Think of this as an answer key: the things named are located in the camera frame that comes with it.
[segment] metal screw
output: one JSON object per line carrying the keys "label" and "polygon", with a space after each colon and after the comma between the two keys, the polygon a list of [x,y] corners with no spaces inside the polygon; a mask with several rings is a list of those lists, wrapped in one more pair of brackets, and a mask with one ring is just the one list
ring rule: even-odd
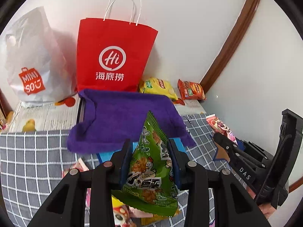
{"label": "metal screw", "polygon": [[230,174],[230,170],[224,168],[224,169],[222,169],[222,173],[223,173],[224,175],[229,175],[229,174]]}
{"label": "metal screw", "polygon": [[189,162],[187,162],[187,164],[188,164],[188,166],[190,166],[190,167],[195,167],[196,165],[197,165],[197,163],[196,162],[194,162],[194,161],[189,161]]}
{"label": "metal screw", "polygon": [[69,171],[69,173],[71,174],[71,175],[76,175],[77,173],[78,173],[78,170],[77,169],[71,169],[70,171]]}
{"label": "metal screw", "polygon": [[105,161],[103,163],[104,167],[111,167],[113,165],[113,163],[111,161]]}

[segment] yellow snack bag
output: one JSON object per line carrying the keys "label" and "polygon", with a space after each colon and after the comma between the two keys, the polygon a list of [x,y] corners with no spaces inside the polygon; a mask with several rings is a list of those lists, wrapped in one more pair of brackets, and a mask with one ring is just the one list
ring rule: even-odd
{"label": "yellow snack bag", "polygon": [[139,85],[140,93],[164,95],[172,100],[178,100],[178,96],[168,81],[158,78],[149,78]]}

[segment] paper bag handle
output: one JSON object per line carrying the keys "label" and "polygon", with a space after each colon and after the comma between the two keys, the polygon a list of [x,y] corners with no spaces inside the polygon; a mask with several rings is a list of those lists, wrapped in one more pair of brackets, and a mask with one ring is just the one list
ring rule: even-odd
{"label": "paper bag handle", "polygon": [[[111,4],[108,6],[108,8],[107,8],[107,10],[106,10],[106,12],[105,12],[103,21],[105,21],[106,15],[107,15],[107,13],[108,13],[110,7],[113,5],[114,2],[115,2],[115,0],[113,0],[113,1],[111,2]],[[140,15],[141,15],[141,10],[142,10],[142,0],[140,0],[140,13],[139,13],[139,16],[138,16],[138,19],[137,19],[136,26],[138,25],[138,22],[139,22],[139,18],[140,18]]]}
{"label": "paper bag handle", "polygon": [[[109,7],[111,1],[112,1],[112,0],[109,0],[109,3],[107,4],[107,8],[106,8],[106,9],[108,9],[108,7]],[[133,2],[133,9],[132,9],[132,11],[131,11],[131,18],[130,18],[130,20],[129,20],[129,24],[131,24],[132,15],[133,15],[133,13],[134,13],[134,0],[132,0],[132,2]]]}

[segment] hi logo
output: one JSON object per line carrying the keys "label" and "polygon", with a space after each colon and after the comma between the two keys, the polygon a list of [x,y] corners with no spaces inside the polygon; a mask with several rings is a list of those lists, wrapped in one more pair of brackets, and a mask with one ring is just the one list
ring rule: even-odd
{"label": "hi logo", "polygon": [[118,46],[109,46],[99,55],[100,66],[107,71],[116,71],[123,67],[126,61],[125,51]]}

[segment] brown wooden molding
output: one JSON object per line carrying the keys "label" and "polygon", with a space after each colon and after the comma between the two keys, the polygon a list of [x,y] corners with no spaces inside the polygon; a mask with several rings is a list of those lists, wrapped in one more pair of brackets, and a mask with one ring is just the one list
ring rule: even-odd
{"label": "brown wooden molding", "polygon": [[301,177],[299,180],[297,180],[292,185],[290,185],[288,192],[289,193],[293,192],[295,189],[299,188],[302,184],[303,184],[303,177]]}
{"label": "brown wooden molding", "polygon": [[215,83],[223,69],[233,56],[242,41],[254,15],[258,8],[260,0],[246,0],[242,8],[241,14],[236,24],[226,39],[220,53],[212,63],[211,67],[200,82],[204,92],[209,91],[210,87]]}
{"label": "brown wooden molding", "polygon": [[8,108],[8,104],[6,102],[6,99],[3,95],[3,93],[1,92],[1,90],[0,90],[0,110],[3,113],[5,118],[7,117],[7,115],[10,112],[10,108]]}

